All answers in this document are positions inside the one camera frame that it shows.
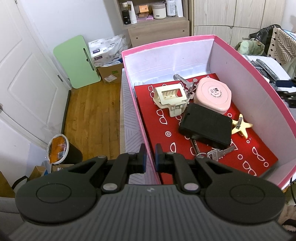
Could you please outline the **silver key bunch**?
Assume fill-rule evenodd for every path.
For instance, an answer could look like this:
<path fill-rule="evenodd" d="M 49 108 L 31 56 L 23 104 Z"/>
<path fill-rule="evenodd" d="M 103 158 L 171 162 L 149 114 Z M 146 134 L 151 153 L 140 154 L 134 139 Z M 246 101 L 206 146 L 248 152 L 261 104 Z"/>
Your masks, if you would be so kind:
<path fill-rule="evenodd" d="M 222 157 L 224 157 L 225 155 L 229 154 L 230 152 L 232 152 L 236 149 L 235 146 L 230 146 L 224 150 L 212 149 L 212 150 L 208 151 L 207 153 L 205 153 L 205 152 L 200 151 L 196 140 L 191 139 L 190 142 L 192 144 L 192 148 L 193 148 L 197 157 L 199 157 L 199 158 L 207 157 L 207 158 L 212 159 L 214 161 L 218 161 L 219 159 L 221 159 Z"/>

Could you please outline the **black wallet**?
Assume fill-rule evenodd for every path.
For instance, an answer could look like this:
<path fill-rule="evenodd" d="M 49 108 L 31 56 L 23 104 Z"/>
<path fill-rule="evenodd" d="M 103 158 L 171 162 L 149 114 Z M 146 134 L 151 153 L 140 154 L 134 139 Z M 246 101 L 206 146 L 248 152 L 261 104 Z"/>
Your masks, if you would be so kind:
<path fill-rule="evenodd" d="M 179 133 L 218 149 L 231 143 L 231 118 L 195 103 L 188 104 Z"/>

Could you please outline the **cream plastic holder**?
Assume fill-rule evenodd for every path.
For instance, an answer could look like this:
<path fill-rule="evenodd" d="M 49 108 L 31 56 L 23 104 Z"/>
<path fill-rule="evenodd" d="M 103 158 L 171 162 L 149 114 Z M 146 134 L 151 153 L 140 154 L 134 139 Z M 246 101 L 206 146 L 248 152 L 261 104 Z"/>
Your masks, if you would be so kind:
<path fill-rule="evenodd" d="M 169 110 L 170 117 L 182 114 L 187 104 L 187 96 L 180 83 L 159 86 L 154 89 L 154 103 L 160 108 Z"/>

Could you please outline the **silver nail clipper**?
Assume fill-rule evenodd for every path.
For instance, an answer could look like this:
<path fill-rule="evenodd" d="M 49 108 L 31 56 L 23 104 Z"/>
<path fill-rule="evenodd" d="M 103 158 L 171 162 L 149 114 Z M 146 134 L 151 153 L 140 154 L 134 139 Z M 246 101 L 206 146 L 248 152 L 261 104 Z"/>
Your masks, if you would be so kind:
<path fill-rule="evenodd" d="M 189 82 L 188 80 L 182 78 L 178 74 L 173 75 L 173 79 L 181 81 L 185 87 L 185 93 L 186 93 L 187 99 L 188 100 L 193 99 L 196 88 L 197 88 L 197 85 L 195 84 L 195 82 Z"/>

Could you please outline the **cream star-shaped clip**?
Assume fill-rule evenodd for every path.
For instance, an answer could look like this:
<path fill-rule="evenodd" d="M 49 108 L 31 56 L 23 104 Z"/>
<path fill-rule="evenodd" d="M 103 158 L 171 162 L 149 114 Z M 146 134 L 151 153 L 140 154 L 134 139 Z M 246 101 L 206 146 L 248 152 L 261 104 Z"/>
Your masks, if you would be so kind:
<path fill-rule="evenodd" d="M 244 121 L 243 114 L 239 114 L 238 120 L 232 120 L 233 129 L 231 134 L 240 133 L 243 137 L 248 138 L 247 128 L 252 128 L 253 124 Z"/>

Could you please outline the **pink cardboard box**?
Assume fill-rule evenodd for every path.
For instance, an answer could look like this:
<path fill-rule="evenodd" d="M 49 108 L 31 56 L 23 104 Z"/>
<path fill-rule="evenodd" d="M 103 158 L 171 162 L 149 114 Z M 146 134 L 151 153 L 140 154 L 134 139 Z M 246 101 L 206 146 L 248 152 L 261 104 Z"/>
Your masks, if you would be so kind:
<path fill-rule="evenodd" d="M 136 84 L 168 82 L 215 73 L 232 91 L 232 100 L 255 132 L 277 156 L 266 180 L 284 188 L 295 174 L 295 119 L 260 73 L 215 35 L 154 42 L 123 51 L 130 90 Z"/>

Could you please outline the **red glasses-pattern cloth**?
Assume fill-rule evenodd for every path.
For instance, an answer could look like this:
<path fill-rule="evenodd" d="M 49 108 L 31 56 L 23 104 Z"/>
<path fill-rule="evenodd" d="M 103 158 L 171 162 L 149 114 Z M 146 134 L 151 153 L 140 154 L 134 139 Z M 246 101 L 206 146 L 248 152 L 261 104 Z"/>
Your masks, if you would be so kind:
<path fill-rule="evenodd" d="M 196 155 L 194 145 L 190 141 L 193 134 L 187 133 L 182 135 L 179 131 L 182 120 L 185 118 L 185 113 L 170 117 L 168 109 L 160 109 L 152 100 L 156 87 L 177 83 L 179 82 L 172 81 L 166 84 L 141 85 L 136 86 L 134 89 L 137 94 L 139 112 L 153 155 L 156 151 L 156 144 L 161 144 L 164 152 L 176 152 L 191 160 Z M 227 118 L 224 119 L 230 120 L 233 114 L 235 118 L 239 117 L 239 110 L 231 102 L 229 111 L 227 114 L 224 114 Z M 205 127 L 207 123 L 203 116 L 204 114 L 198 113 L 197 120 L 194 119 L 193 124 L 190 125 L 198 130 L 205 130 L 205 128 L 201 128 Z M 278 161 L 278 158 L 252 128 L 247 128 L 247 133 L 248 138 L 245 138 L 240 133 L 231 135 L 233 138 L 230 139 L 230 145 L 228 146 L 204 137 L 198 137 L 196 144 L 201 153 L 208 153 L 214 149 L 224 150 L 229 146 L 234 147 L 234 150 L 224 154 L 218 161 L 231 168 L 259 177 L 268 171 Z"/>

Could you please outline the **trash bin with bag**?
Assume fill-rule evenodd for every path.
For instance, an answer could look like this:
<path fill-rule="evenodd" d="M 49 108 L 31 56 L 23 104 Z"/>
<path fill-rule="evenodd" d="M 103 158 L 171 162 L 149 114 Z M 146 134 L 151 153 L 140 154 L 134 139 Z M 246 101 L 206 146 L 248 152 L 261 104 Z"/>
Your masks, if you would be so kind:
<path fill-rule="evenodd" d="M 47 156 L 51 164 L 78 164 L 82 162 L 81 151 L 69 142 L 63 134 L 55 135 L 47 147 Z"/>

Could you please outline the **pink round case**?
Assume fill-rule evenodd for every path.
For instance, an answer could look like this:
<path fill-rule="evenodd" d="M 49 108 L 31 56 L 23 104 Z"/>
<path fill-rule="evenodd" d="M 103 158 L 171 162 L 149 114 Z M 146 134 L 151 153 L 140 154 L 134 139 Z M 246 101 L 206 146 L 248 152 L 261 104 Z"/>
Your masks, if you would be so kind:
<path fill-rule="evenodd" d="M 193 102 L 220 114 L 225 114 L 231 105 L 232 92 L 221 81 L 210 77 L 199 80 Z"/>

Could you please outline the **cardboard box on floor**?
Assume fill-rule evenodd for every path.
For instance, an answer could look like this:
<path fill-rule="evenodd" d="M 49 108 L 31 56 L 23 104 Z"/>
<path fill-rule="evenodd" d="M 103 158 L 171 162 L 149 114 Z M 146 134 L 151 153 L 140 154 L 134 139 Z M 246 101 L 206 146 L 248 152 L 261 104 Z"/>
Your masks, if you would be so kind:
<path fill-rule="evenodd" d="M 118 63 L 107 67 L 97 67 L 97 71 L 105 84 L 121 83 L 123 64 Z"/>

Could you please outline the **white plastic package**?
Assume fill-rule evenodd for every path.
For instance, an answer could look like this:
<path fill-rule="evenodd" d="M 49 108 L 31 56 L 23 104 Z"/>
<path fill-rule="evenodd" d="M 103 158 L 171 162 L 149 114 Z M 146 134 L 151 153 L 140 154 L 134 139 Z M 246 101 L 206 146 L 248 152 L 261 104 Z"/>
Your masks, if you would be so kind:
<path fill-rule="evenodd" d="M 122 51 L 127 50 L 130 46 L 130 38 L 124 34 L 88 43 L 91 60 L 95 67 L 117 61 L 121 58 Z"/>

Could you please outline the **white door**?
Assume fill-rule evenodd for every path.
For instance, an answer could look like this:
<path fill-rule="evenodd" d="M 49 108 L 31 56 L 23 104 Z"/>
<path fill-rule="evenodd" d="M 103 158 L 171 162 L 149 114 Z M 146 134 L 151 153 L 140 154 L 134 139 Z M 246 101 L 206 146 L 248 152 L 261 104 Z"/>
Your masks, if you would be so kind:
<path fill-rule="evenodd" d="M 9 183 L 46 159 L 69 89 L 30 33 L 16 1 L 1 1 L 1 172 Z"/>

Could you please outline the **green folding table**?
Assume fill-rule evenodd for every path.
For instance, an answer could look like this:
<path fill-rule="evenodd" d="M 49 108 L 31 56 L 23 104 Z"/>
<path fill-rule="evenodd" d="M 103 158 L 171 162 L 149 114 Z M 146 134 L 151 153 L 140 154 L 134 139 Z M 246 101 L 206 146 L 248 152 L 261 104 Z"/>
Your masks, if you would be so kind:
<path fill-rule="evenodd" d="M 97 83 L 101 80 L 92 64 L 90 52 L 83 36 L 71 38 L 53 49 L 57 60 L 64 68 L 74 89 Z"/>

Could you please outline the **wooden shelf cabinet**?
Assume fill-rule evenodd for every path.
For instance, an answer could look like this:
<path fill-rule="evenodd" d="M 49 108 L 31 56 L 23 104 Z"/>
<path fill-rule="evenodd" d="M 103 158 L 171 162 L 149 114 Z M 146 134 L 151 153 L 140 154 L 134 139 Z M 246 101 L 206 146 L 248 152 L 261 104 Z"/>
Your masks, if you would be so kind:
<path fill-rule="evenodd" d="M 183 17 L 175 16 L 161 20 L 138 20 L 137 23 L 129 25 L 123 23 L 122 3 L 123 1 L 114 1 L 121 28 L 128 32 L 133 47 L 190 35 L 188 1 L 182 1 Z"/>

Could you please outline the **black bottle on shelf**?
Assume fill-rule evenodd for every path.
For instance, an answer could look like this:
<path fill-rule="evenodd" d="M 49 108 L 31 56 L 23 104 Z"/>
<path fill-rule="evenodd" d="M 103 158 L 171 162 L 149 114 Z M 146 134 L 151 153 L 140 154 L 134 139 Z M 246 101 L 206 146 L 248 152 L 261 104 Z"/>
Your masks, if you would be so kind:
<path fill-rule="evenodd" d="M 124 25 L 131 24 L 129 11 L 125 9 L 125 10 L 122 10 L 121 13 L 122 13 L 123 24 Z"/>

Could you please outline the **white tube bottle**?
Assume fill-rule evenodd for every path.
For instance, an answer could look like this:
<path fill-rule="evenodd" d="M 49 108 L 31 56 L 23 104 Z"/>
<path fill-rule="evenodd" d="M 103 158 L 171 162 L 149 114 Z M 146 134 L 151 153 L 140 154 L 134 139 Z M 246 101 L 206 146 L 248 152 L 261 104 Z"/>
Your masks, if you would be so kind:
<path fill-rule="evenodd" d="M 130 22 L 131 22 L 131 24 L 136 24 L 137 17 L 136 17 L 136 13 L 134 10 L 133 2 L 127 1 L 127 5 L 128 5 L 128 13 L 129 13 L 129 17 L 130 17 Z"/>

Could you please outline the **white jar on shelf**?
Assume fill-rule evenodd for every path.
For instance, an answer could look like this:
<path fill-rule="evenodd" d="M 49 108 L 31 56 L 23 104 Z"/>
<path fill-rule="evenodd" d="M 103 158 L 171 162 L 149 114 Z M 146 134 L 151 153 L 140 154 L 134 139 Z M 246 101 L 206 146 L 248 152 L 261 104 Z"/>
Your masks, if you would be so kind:
<path fill-rule="evenodd" d="M 156 20 L 165 19 L 167 16 L 165 3 L 152 4 L 153 17 Z"/>

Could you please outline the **wooden wardrobe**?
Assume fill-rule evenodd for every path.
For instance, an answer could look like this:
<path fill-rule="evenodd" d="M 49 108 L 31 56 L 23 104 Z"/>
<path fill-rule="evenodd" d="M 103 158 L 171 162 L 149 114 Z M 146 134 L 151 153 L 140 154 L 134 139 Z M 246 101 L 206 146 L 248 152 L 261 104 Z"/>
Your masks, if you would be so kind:
<path fill-rule="evenodd" d="M 217 35 L 231 46 L 249 34 L 280 24 L 285 1 L 188 1 L 191 35 Z"/>

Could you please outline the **black white patterned cloth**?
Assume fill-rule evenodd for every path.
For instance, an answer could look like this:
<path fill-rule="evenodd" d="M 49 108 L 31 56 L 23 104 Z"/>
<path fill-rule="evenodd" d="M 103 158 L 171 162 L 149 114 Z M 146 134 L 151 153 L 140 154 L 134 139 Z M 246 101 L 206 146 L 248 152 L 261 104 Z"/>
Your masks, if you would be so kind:
<path fill-rule="evenodd" d="M 295 38 L 281 28 L 274 28 L 267 56 L 284 65 L 295 58 Z"/>

